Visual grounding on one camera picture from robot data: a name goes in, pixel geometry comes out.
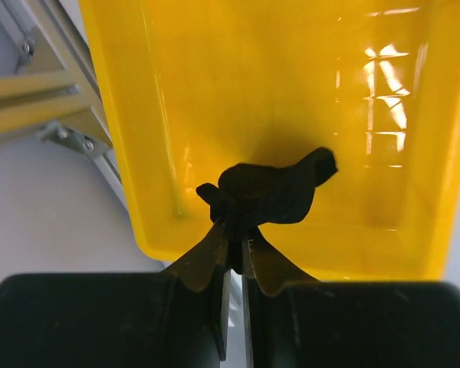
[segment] black object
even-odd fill
[[[286,169],[225,171],[219,188],[199,189],[211,206],[211,230],[158,274],[6,279],[0,367],[217,367],[225,359],[231,268],[244,281],[248,366],[460,367],[456,288],[321,283],[257,229],[300,221],[315,186],[335,171],[325,149]]]

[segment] bolt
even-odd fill
[[[61,140],[68,138],[68,132],[65,130],[65,128],[58,128],[57,135]]]
[[[82,146],[84,146],[84,149],[87,152],[92,152],[94,150],[94,144],[92,143],[91,140],[85,140]]]

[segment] metal frame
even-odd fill
[[[85,155],[126,208],[90,52],[60,3],[0,0],[0,22],[20,54],[18,73],[0,77],[0,141],[36,132],[42,141]],[[236,322],[242,286],[236,274],[231,280]]]

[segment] yellow plastic tray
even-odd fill
[[[460,186],[460,0],[83,0],[136,241],[174,260],[196,195],[318,146],[339,172],[264,236],[323,279],[442,275]]]

